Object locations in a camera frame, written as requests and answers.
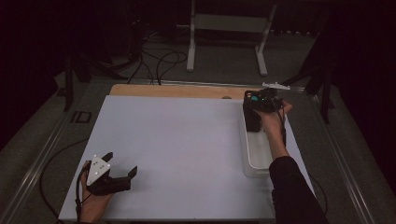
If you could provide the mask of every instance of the white table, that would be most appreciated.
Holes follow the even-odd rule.
[[[113,197],[104,219],[274,218],[269,176],[243,172],[241,107],[242,100],[107,96],[76,176],[84,161],[109,151],[110,176],[138,166],[132,190]],[[288,121],[286,128],[289,153],[312,188]],[[59,219],[76,219],[76,176]]]

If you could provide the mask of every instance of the hand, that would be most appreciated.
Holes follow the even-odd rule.
[[[274,113],[264,113],[256,111],[262,118],[262,127],[267,135],[270,144],[271,154],[273,159],[289,156],[286,146],[283,142],[282,129],[283,129],[283,116],[291,111],[292,105],[286,101],[282,102],[283,108],[279,109],[279,115]]]
[[[280,116],[283,119],[283,115],[289,113],[293,106],[286,101],[282,102],[283,108],[279,109]],[[269,133],[281,133],[282,131],[282,121],[279,118],[279,115],[274,113],[265,113],[262,111],[255,110],[256,113],[262,118],[262,127],[264,131]]]
[[[110,202],[113,194],[105,196],[95,196],[87,191],[87,177],[88,172],[84,172],[81,177],[82,186],[82,209],[80,222],[96,223],[106,211],[107,205]]]

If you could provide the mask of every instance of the metal frame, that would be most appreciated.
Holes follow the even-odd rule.
[[[253,17],[232,17],[221,15],[206,15],[195,13],[195,0],[191,0],[191,26],[190,26],[190,47],[187,60],[187,71],[192,72],[195,61],[195,29],[223,30],[262,33],[262,42],[256,46],[257,63],[260,68],[260,75],[268,75],[262,51],[267,41],[271,24],[276,12],[276,5],[272,5],[268,18]]]
[[[166,81],[163,84],[165,85],[192,85],[192,86],[224,86],[224,87],[243,87],[244,85],[233,85],[233,84],[213,84],[213,83],[198,83],[198,82],[173,82],[173,81]],[[290,91],[293,93],[304,93],[304,88],[291,88]],[[16,190],[11,202],[8,204],[7,208],[0,216],[0,223],[13,223],[15,218],[17,217],[19,211],[21,210],[22,206],[26,202],[30,192],[32,191],[33,187],[35,186],[36,181],[39,178],[39,174],[44,167],[45,162],[49,159],[51,152],[56,147],[59,137],[61,136],[65,124],[70,120],[72,116],[71,111],[77,106],[82,94],[78,95],[78,100],[72,104],[72,108],[69,112],[64,113],[64,116],[60,119],[52,134],[49,137],[46,145],[43,146],[41,153],[35,159],[35,162],[30,167],[28,172],[26,173],[25,177],[23,178],[20,186]],[[353,202],[358,216],[361,220],[361,223],[376,223],[375,219],[370,211],[370,208],[367,206],[366,201],[363,198],[361,189],[356,182],[355,178],[353,177],[348,165],[347,161],[344,158],[344,155],[338,146],[332,131],[329,127],[329,124],[326,124],[319,112],[319,100],[317,96],[313,96],[311,99],[311,105],[314,109],[316,114],[316,119],[320,126],[325,131],[325,137],[328,139],[330,144],[330,150],[334,161],[340,171],[340,176],[343,178],[351,201]]]

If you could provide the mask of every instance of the black sleeve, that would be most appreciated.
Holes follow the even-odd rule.
[[[276,158],[269,170],[276,224],[329,223],[292,157]]]

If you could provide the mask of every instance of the person's left hand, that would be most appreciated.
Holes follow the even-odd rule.
[[[87,177],[88,171],[84,172],[81,177],[82,186],[82,209],[80,222],[96,223],[106,211],[107,205],[114,194],[107,194],[105,196],[95,196],[87,191]]]

